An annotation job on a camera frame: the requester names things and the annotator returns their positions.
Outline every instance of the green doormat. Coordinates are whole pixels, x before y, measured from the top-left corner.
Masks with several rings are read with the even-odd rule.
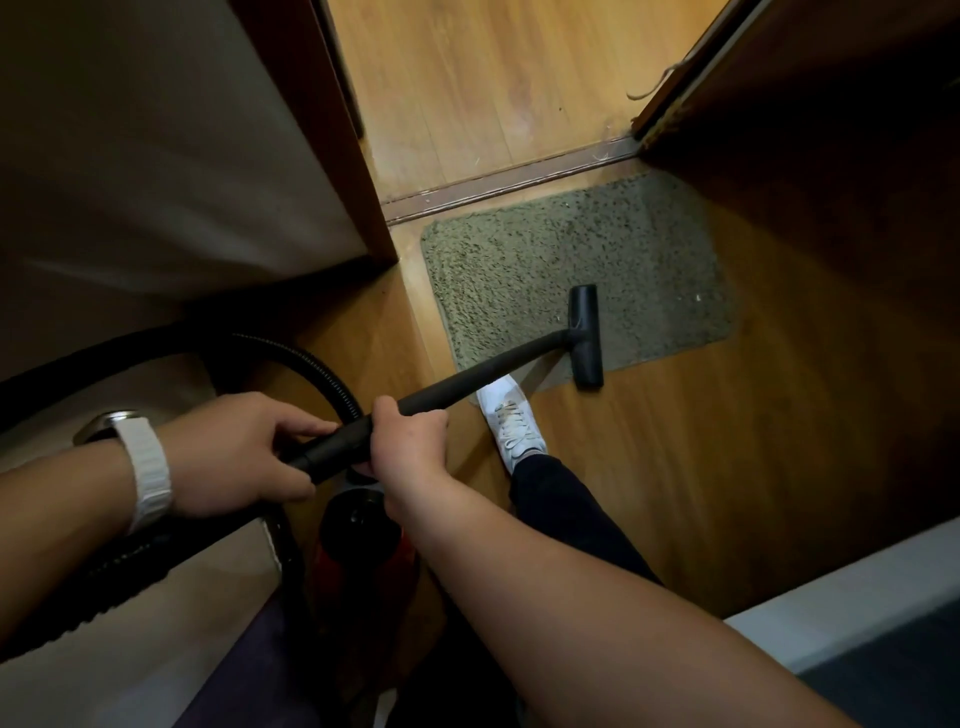
[[[597,284],[607,370],[731,332],[707,216],[663,172],[438,221],[421,245],[459,369],[565,327],[578,283]],[[550,367],[526,386],[570,379],[566,356]]]

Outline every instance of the wooden floor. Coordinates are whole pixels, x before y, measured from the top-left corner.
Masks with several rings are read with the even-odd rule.
[[[724,0],[329,0],[392,200],[625,135]]]
[[[835,122],[799,145],[816,137],[801,123],[683,145],[660,164],[704,198],[735,334],[611,372],[597,394],[567,384],[532,397],[550,450],[670,589],[718,616],[960,514],[955,122],[882,133]],[[444,216],[643,169],[631,160]],[[233,314],[294,336],[365,407],[409,394],[453,371],[420,256],[428,222],[393,228],[391,270],[321,274]],[[289,373],[255,384],[329,413]],[[451,409],[448,459],[506,505],[506,474],[468,402]],[[322,489],[299,510],[303,533],[323,502]],[[428,588],[415,601],[396,674],[436,635],[437,604]]]

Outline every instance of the black hose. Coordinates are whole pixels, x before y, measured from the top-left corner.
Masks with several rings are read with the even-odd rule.
[[[0,432],[74,392],[132,366],[175,353],[216,351],[272,361],[303,376],[344,424],[363,416],[347,386],[310,352],[246,333],[186,324],[152,328],[97,344],[0,382]],[[168,516],[106,544],[64,580],[0,648],[10,659],[55,640],[123,604],[170,569],[264,515],[266,504],[208,519]]]
[[[110,339],[0,382],[0,433],[108,376],[176,353],[216,352],[274,361],[316,387],[346,424],[363,416],[347,386],[310,352],[247,333],[224,333],[189,324],[148,328]]]

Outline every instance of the white watch strap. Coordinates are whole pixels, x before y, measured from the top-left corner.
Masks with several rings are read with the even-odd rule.
[[[170,467],[163,445],[147,418],[120,420],[114,428],[127,449],[136,477],[136,509],[130,525],[130,533],[133,533],[170,510],[173,501]]]

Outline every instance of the sneaker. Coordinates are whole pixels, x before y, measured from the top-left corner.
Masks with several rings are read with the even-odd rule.
[[[524,453],[535,450],[546,454],[534,411],[512,376],[502,376],[478,390],[477,399],[510,474]]]

